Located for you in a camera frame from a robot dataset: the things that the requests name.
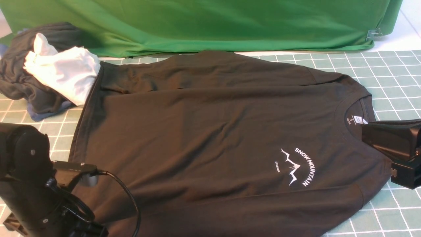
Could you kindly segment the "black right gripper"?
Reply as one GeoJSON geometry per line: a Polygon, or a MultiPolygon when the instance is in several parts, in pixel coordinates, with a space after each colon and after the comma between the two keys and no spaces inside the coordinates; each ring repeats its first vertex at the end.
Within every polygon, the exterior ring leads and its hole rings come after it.
{"type": "Polygon", "coordinates": [[[380,120],[362,125],[362,141],[392,159],[391,182],[421,186],[421,120],[380,120]]]}

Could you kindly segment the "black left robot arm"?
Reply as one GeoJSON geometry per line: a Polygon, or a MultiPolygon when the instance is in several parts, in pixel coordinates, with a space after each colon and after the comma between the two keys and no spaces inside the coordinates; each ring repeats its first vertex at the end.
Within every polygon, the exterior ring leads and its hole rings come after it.
{"type": "Polygon", "coordinates": [[[47,134],[31,125],[1,123],[1,199],[11,210],[3,222],[24,237],[107,237],[90,208],[72,194],[95,185],[95,165],[52,161],[47,134]]]}

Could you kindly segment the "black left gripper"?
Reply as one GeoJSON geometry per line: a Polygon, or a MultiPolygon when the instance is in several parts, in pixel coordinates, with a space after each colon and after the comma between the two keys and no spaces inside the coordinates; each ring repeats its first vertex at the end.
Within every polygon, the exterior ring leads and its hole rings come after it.
{"type": "Polygon", "coordinates": [[[3,225],[24,237],[108,236],[105,226],[81,219],[75,205],[49,188],[5,178],[3,201],[11,210],[3,225]]]}

